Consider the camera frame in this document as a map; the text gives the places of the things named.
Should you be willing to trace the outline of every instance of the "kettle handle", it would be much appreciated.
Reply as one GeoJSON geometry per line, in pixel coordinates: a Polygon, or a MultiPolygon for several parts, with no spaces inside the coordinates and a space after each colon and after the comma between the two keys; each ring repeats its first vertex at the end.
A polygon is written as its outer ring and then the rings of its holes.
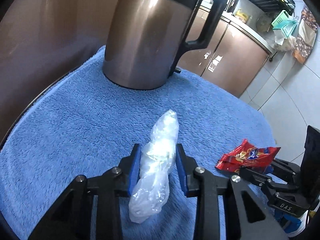
{"type": "Polygon", "coordinates": [[[220,20],[220,17],[222,15],[223,10],[227,6],[228,0],[213,0],[213,5],[211,7],[211,10],[209,12],[209,15],[207,17],[207,20],[204,23],[204,26],[202,28],[202,31],[195,41],[186,41],[187,36],[189,34],[189,31],[191,29],[191,26],[193,24],[193,21],[196,18],[196,12],[198,11],[202,0],[198,0],[198,4],[195,8],[195,11],[193,13],[193,16],[189,22],[189,25],[186,29],[185,35],[182,39],[182,43],[179,46],[177,55],[175,57],[175,60],[171,66],[169,76],[175,72],[175,68],[177,66],[177,63],[181,56],[186,53],[187,51],[194,50],[194,49],[205,49],[208,47],[211,38],[213,36],[213,33],[218,25],[218,22],[220,20]]]}

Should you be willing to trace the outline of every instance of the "patterned cloth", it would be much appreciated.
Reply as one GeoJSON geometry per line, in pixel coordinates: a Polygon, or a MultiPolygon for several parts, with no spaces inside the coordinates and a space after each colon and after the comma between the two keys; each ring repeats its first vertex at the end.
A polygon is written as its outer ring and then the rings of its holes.
{"type": "Polygon", "coordinates": [[[313,45],[315,44],[318,24],[316,19],[305,6],[301,13],[301,23],[299,26],[299,34],[297,36],[296,45],[294,47],[293,56],[303,64],[309,57],[313,45]]]}

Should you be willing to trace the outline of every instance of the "bolt head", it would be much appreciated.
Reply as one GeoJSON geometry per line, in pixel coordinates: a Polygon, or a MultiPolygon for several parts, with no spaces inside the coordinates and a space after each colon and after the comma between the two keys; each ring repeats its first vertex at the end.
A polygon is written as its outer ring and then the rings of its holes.
{"type": "Polygon", "coordinates": [[[86,178],[84,175],[78,175],[76,176],[76,182],[82,182],[84,181],[86,178]]]}
{"type": "Polygon", "coordinates": [[[121,172],[121,169],[119,168],[119,167],[114,167],[114,168],[112,168],[112,173],[114,173],[114,174],[119,174],[120,172],[121,172]]]}
{"type": "Polygon", "coordinates": [[[204,171],[205,171],[205,168],[200,167],[200,166],[196,167],[196,172],[202,174],[202,173],[204,173],[204,171]]]}
{"type": "Polygon", "coordinates": [[[231,176],[231,180],[233,182],[238,183],[239,181],[241,181],[241,178],[238,175],[233,175],[233,176],[231,176]]]}

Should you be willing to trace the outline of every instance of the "red snack wrapper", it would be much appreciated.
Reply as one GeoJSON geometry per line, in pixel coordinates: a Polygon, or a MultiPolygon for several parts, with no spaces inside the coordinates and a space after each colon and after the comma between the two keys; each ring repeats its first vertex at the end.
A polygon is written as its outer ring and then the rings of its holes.
{"type": "Polygon", "coordinates": [[[280,149],[280,147],[258,149],[249,143],[247,139],[244,139],[240,146],[221,157],[216,164],[216,168],[231,172],[237,172],[243,166],[267,168],[280,149]]]}

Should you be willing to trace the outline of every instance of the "brown wall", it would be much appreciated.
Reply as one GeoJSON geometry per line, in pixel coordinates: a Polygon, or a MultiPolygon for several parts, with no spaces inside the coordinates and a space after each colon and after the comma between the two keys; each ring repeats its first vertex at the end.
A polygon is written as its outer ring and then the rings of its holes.
{"type": "Polygon", "coordinates": [[[0,141],[46,87],[105,44],[118,0],[14,0],[0,22],[0,141]]]}

